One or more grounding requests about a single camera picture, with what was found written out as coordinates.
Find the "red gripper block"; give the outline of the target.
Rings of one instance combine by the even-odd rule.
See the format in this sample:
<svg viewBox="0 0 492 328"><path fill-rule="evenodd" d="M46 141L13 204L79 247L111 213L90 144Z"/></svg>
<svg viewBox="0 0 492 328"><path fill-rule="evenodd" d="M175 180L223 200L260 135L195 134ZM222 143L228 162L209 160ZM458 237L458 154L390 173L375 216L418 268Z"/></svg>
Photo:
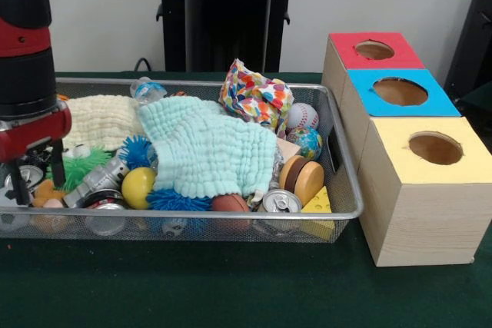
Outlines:
<svg viewBox="0 0 492 328"><path fill-rule="evenodd" d="M65 183L62 139L71 130L71 112L66 103L33 118L1 121L1 162L8 163L12 189L18 205L31 203L30 193L21 175L19 159L31 149L52 146L51 171L56 187Z"/></svg>

